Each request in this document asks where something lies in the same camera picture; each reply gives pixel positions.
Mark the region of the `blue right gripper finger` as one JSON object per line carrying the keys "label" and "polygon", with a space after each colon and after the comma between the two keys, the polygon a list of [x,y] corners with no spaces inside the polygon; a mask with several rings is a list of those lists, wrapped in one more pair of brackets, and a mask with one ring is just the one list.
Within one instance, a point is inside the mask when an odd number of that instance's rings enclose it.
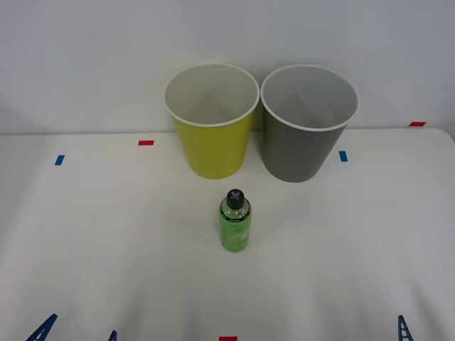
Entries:
{"label": "blue right gripper finger", "polygon": [[399,315],[397,318],[398,324],[398,340],[399,341],[413,341],[410,329],[407,326],[403,315]]}

